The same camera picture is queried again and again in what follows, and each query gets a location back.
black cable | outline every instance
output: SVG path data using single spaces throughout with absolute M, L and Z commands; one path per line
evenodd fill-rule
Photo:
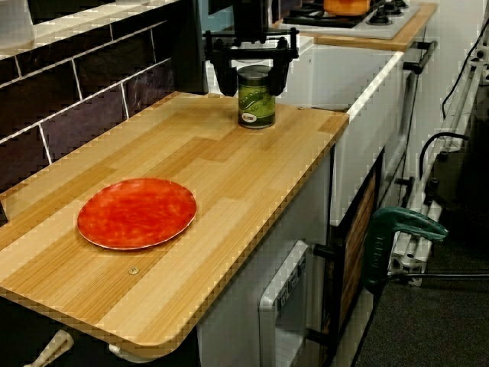
M 434 134 L 431 138 L 429 138 L 428 141 L 423 145 L 423 148 L 421 149 L 421 154 L 419 155 L 419 179 L 420 180 L 423 178 L 423 162 L 425 159 L 426 150 L 428 149 L 429 145 L 433 143 L 435 139 L 440 138 L 442 136 L 449 136 L 452 138 L 460 138 L 460 139 L 468 140 L 468 136 L 462 134 L 456 134 L 454 132 L 439 132 L 438 134 Z
M 481 33 L 479 34 L 477 40 L 475 41 L 474 46 L 469 50 L 469 52 L 467 54 L 467 57 L 465 58 L 464 64 L 461 67 L 460 73 L 458 74 L 457 80 L 455 81 L 455 84 L 452 87 L 452 90 L 450 90 L 450 93 L 446 96 L 445 100 L 442 103 L 442 113 L 443 113 L 443 119 L 444 120 L 446 119 L 445 104 L 447 103 L 447 101 L 449 100 L 450 96 L 455 91 L 455 88 L 457 87 L 458 82 L 460 81 L 461 75 L 464 73 L 464 69 L 465 69 L 465 66 L 467 65 L 468 58 L 471 56 L 472 52 L 474 52 L 475 48 L 477 47 L 477 45 L 481 41 L 481 38 L 484 35 L 484 32 L 485 32 L 485 30 L 486 30 L 486 28 L 487 28 L 488 25 L 489 25 L 489 18 L 486 20 L 486 22 L 485 22 L 485 24 L 484 24 L 484 26 L 483 26 L 483 28 L 481 30 Z

gray carpet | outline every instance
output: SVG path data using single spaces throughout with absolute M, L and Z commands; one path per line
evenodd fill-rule
M 447 239 L 426 272 L 489 273 L 488 236 Z M 354 366 L 489 366 L 489 281 L 390 282 Z

wooden panel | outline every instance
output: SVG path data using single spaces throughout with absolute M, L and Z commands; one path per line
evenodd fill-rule
M 234 98 L 174 93 L 0 194 L 0 295 L 140 356 L 175 350 L 348 124 L 283 105 L 271 128 L 237 119 Z M 187 187 L 196 220 L 141 251 L 88 243 L 79 210 L 132 177 Z
M 301 32 L 301 35 L 314 37 L 314 44 L 405 52 L 408 48 L 411 47 L 411 44 L 413 44 L 414 42 L 414 38 L 419 32 L 421 32 L 421 30 L 428 23 L 433 14 L 435 14 L 437 8 L 438 5 L 433 3 L 420 4 L 420 9 L 418 10 L 418 12 L 413 16 L 413 18 L 411 18 L 410 21 L 407 22 L 403 29 L 392 40 L 330 36 L 324 34 L 318 35 L 307 32 Z
M 367 184 L 364 196 L 351 224 L 351 228 L 346 235 L 340 327 L 350 309 L 351 302 L 353 301 L 353 297 L 360 281 L 364 238 L 367 234 L 368 222 L 374 209 L 375 176 L 374 171 Z

can label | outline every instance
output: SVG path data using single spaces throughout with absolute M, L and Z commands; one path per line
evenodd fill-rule
M 275 97 L 267 86 L 239 85 L 239 116 L 242 125 L 269 126 L 274 123 Z
M 255 121 L 257 121 L 257 116 L 255 116 L 255 115 L 253 115 L 251 113 L 247 113 L 247 112 L 243 113 L 241 115 L 241 118 L 244 121 L 246 121 L 246 122 L 255 122 Z

tile wall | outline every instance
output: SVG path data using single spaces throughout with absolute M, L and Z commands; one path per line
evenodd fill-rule
M 175 90 L 179 6 L 0 60 L 0 193 Z

